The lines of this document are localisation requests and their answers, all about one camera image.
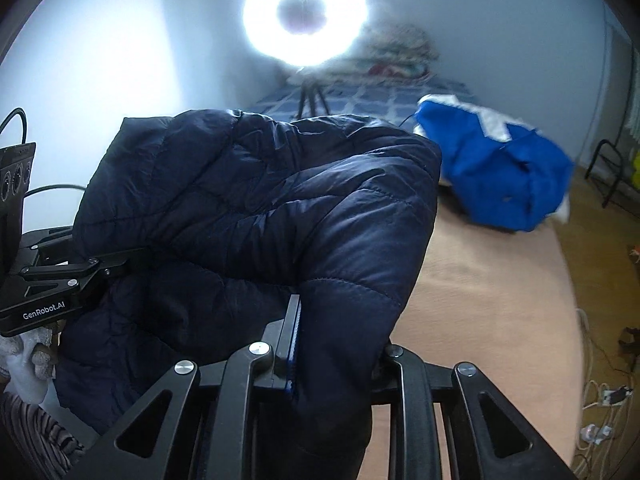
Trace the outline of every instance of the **zebra print fabric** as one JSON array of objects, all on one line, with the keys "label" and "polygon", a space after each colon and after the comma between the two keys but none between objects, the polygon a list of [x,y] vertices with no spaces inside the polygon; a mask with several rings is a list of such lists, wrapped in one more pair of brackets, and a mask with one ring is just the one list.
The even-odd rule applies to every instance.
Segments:
[{"label": "zebra print fabric", "polygon": [[83,456],[84,447],[36,404],[5,392],[0,421],[40,480],[60,480]]}]

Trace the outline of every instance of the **beige tablecloth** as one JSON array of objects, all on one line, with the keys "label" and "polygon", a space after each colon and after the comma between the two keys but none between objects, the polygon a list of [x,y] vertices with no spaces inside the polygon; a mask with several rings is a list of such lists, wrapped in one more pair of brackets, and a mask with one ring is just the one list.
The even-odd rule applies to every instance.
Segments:
[{"label": "beige tablecloth", "polygon": [[[532,233],[507,234],[471,225],[440,205],[392,340],[431,363],[477,364],[571,461],[582,415],[582,343],[571,280],[550,222]],[[376,407],[359,478],[386,479],[387,467],[388,407]]]}]

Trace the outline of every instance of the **white wall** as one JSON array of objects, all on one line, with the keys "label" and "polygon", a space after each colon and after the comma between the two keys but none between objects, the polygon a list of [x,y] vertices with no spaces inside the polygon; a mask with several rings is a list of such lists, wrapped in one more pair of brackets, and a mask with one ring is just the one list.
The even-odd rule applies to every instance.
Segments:
[{"label": "white wall", "polygon": [[[0,116],[24,108],[29,140],[38,144],[31,188],[86,184],[125,116],[242,107],[276,88],[274,64],[252,52],[234,23],[238,5],[40,4],[0,65]],[[12,121],[0,146],[19,142],[19,132]],[[26,199],[24,229],[71,224],[80,197],[59,190]]]},{"label": "white wall", "polygon": [[441,53],[436,72],[578,157],[601,83],[602,0],[369,1],[431,34]]}]

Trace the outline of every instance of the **quilted fabric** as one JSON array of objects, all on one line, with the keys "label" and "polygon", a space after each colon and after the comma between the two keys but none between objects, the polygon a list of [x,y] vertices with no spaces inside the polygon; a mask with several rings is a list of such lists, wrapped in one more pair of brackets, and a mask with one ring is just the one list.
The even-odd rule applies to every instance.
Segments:
[{"label": "quilted fabric", "polygon": [[371,118],[125,119],[73,236],[85,257],[149,246],[158,258],[67,324],[61,404],[104,432],[177,360],[228,357],[297,292],[294,408],[327,434],[369,404],[433,230],[439,171],[430,140]]}]

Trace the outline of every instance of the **black device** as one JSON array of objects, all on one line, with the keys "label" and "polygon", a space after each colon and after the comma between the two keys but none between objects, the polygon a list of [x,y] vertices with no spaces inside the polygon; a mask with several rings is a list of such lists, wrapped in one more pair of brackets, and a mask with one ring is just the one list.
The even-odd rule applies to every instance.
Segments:
[{"label": "black device", "polygon": [[[147,248],[74,254],[71,227],[22,234],[35,144],[5,148],[0,166],[0,334],[14,336],[95,304],[109,282],[145,269]],[[300,298],[262,339],[226,361],[169,370],[87,452],[68,480],[272,480],[257,438],[266,404],[294,388]],[[571,470],[471,363],[428,364],[389,344],[372,382],[373,404],[391,405],[390,480],[442,478],[434,403],[446,428],[454,480],[569,480]]]}]

